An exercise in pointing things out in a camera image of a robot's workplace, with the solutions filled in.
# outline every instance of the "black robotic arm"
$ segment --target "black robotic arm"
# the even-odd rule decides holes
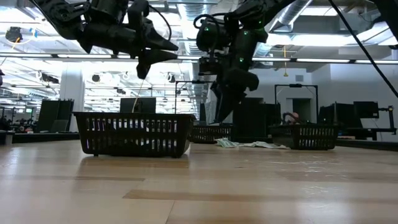
[[[65,39],[77,40],[89,54],[93,46],[103,47],[117,55],[120,52],[138,57],[137,74],[145,79],[150,66],[157,62],[177,59],[164,50],[178,47],[164,39],[154,29],[147,0],[93,0],[67,3],[65,0],[30,0],[37,6],[55,30]],[[124,16],[129,18],[123,24]]]
[[[258,88],[257,75],[248,72],[252,65],[252,56],[258,42],[265,43],[267,33],[264,26],[284,7],[295,0],[245,0],[237,10],[213,15],[200,15],[194,20],[194,26],[199,29],[197,46],[208,52],[208,57],[199,59],[200,75],[217,75],[211,89],[217,97],[215,122],[222,122],[250,91]],[[332,0],[331,5],[338,10]],[[373,0],[382,18],[388,23],[392,33],[398,37],[397,0]],[[201,26],[196,22],[201,19]],[[389,85],[389,81],[373,63],[381,77]]]

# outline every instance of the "ceiling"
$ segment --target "ceiling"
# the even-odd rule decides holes
[[[169,0],[167,9],[164,1],[150,1],[150,3],[164,12],[172,28],[172,42],[180,48],[179,55],[203,55],[197,50],[195,36],[197,30],[192,26],[192,20],[201,13],[225,12],[236,9],[238,0],[207,0],[201,4],[174,4]],[[379,15],[377,9],[369,1],[335,0],[342,11],[347,13],[350,23],[358,31],[359,37],[366,45],[374,58],[385,58],[390,54],[388,45],[392,34],[385,24],[372,26],[372,21]],[[270,31],[272,24],[280,15],[265,26]],[[159,34],[164,37],[169,31],[162,18],[151,12],[149,19],[154,21],[154,26]],[[336,30],[331,30],[331,24],[336,25]],[[327,0],[314,0],[301,13],[293,23],[290,32],[270,32],[266,44],[258,46],[257,57],[303,57],[303,58],[350,58],[362,59],[363,53],[341,26],[336,12],[331,9]],[[19,44],[9,42],[5,34],[10,27],[21,27],[23,40]],[[45,20],[41,12],[26,0],[3,0],[0,2],[0,52],[14,53],[46,53],[46,54],[85,54],[79,43],[75,40],[65,40],[60,37],[55,29]],[[111,54],[108,49],[94,47],[92,54]],[[4,73],[5,86],[3,87],[2,106],[26,104],[37,105],[42,98],[59,97],[59,85],[40,81],[40,74],[44,73],[61,81],[62,70],[67,60],[40,60],[26,58],[0,58],[0,66]],[[167,80],[173,75],[177,81],[190,81],[197,79],[195,65],[191,62],[184,63],[158,63],[152,66],[147,79],[136,77],[136,62],[120,60],[117,62],[101,62],[93,60],[82,62],[86,79],[85,108],[89,111],[117,111],[119,99],[122,97],[157,97],[159,113],[174,112],[175,83]],[[264,68],[282,68],[285,63],[267,63]],[[306,68],[309,72],[321,66],[319,63],[288,63],[288,67]],[[100,75],[100,82],[93,82],[92,76]],[[181,88],[177,98],[178,113],[194,113],[197,115],[198,104],[206,101],[208,85],[186,84]],[[123,89],[126,94],[117,93]]]

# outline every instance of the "wooden floor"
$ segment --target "wooden floor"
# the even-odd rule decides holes
[[[398,223],[398,153],[223,149],[100,156],[78,141],[0,148],[0,223]]]

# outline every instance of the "crumpled towel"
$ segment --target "crumpled towel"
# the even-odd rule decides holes
[[[233,147],[264,147],[267,149],[290,149],[289,147],[286,146],[277,146],[275,144],[269,144],[266,142],[260,142],[256,141],[253,143],[238,143],[238,142],[231,142],[227,138],[222,138],[222,139],[216,139],[217,146],[221,146],[224,148],[233,148]]]

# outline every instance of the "pipe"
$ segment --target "pipe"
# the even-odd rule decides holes
[[[208,4],[178,4],[177,9],[180,13],[180,17],[182,21],[187,21],[186,26],[184,27],[182,35],[183,38],[196,36],[197,30],[193,33],[193,20],[196,16],[200,14],[209,14],[210,13],[210,5]],[[196,43],[186,42],[184,43],[185,50],[189,55],[203,55],[203,52],[198,49]]]
[[[269,32],[285,27],[285,32],[291,32],[294,21],[300,16],[304,9],[311,4],[312,0],[296,0],[288,5],[281,13],[278,19],[271,26]]]

